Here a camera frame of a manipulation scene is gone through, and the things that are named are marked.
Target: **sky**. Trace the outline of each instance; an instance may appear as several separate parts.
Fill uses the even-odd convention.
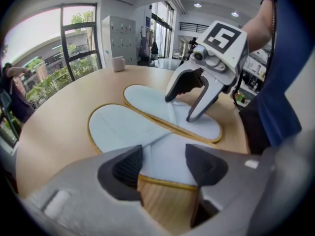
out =
[[[71,18],[77,13],[93,11],[91,6],[66,7],[63,9],[63,25],[71,24]],[[29,49],[57,36],[60,36],[61,9],[53,9],[32,16],[12,28],[5,36],[8,51],[2,63],[12,63]]]

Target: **round wooden table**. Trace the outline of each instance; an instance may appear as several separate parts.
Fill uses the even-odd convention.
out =
[[[130,66],[114,73],[110,67],[93,72],[63,88],[31,116],[22,129],[17,150],[19,194],[25,198],[66,165],[96,156],[87,133],[90,113],[106,103],[123,104],[124,88],[142,84],[165,91],[173,71]],[[192,104],[201,89],[178,96]],[[242,121],[229,95],[221,93],[207,111],[223,128],[217,143],[224,150],[249,153]],[[196,193],[139,181],[144,208],[172,234],[189,229]]]

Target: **white robotic gripper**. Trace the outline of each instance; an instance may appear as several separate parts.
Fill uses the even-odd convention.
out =
[[[197,120],[218,98],[229,93],[248,56],[247,33],[223,22],[214,21],[197,39],[188,62],[171,77],[165,101],[193,88],[204,90],[188,112],[187,121]]]

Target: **railing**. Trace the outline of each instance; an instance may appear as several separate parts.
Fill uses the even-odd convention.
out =
[[[209,26],[193,24],[193,23],[183,23],[180,22],[180,30],[189,30],[193,32],[203,33]]]

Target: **white slipper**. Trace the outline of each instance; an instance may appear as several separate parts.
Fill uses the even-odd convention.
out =
[[[142,85],[132,85],[123,92],[124,102],[140,114],[170,126],[203,143],[216,143],[221,139],[220,125],[203,114],[194,122],[186,121],[190,106],[177,99],[165,102],[163,92]]]
[[[115,104],[96,109],[88,127],[91,142],[101,153],[142,145],[140,178],[173,187],[196,188],[186,164],[186,144],[208,145],[175,134],[130,108]]]

